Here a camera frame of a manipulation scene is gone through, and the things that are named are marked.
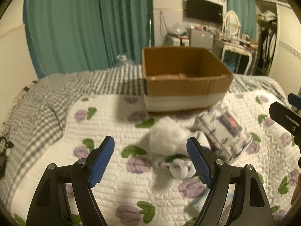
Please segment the person's right hand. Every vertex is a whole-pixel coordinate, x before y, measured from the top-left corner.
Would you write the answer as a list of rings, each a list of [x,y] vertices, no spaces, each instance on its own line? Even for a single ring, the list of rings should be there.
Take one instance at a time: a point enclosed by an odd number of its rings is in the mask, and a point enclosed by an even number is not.
[[[293,196],[292,196],[292,199],[291,199],[291,205],[294,204],[294,202],[296,201],[296,199],[298,198],[300,194],[300,184],[298,184],[293,192]]]

